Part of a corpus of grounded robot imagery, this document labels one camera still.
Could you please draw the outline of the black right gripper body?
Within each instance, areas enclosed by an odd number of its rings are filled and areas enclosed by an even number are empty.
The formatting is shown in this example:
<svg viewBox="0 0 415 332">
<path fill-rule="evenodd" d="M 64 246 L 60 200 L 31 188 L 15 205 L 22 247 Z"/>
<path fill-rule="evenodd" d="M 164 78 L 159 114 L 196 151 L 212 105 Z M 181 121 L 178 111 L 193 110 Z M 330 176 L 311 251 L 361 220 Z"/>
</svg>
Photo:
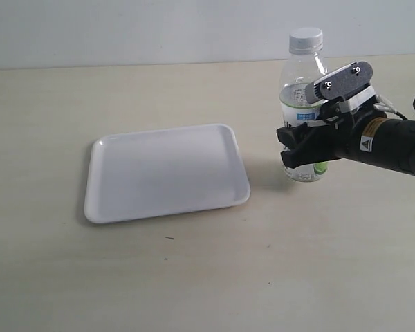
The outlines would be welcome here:
<svg viewBox="0 0 415 332">
<path fill-rule="evenodd" d="M 367 153 L 360 149 L 360 140 L 366 124 L 366 116 L 351 116 L 335 124 L 308 126 L 307 161 L 318 163 L 343 158 L 365 163 Z"/>
</svg>

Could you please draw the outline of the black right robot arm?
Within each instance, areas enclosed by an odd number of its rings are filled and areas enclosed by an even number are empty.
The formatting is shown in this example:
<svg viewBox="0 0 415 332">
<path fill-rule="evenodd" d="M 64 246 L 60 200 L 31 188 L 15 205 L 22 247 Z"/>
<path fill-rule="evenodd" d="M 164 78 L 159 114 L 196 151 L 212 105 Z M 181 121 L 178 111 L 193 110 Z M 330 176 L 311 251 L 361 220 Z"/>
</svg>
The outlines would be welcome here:
<svg viewBox="0 0 415 332">
<path fill-rule="evenodd" d="M 280 127 L 277 138 L 288 149 L 281 156 L 289 168 L 347 159 L 415 176 L 415 120 L 377 112 L 338 127 Z"/>
</svg>

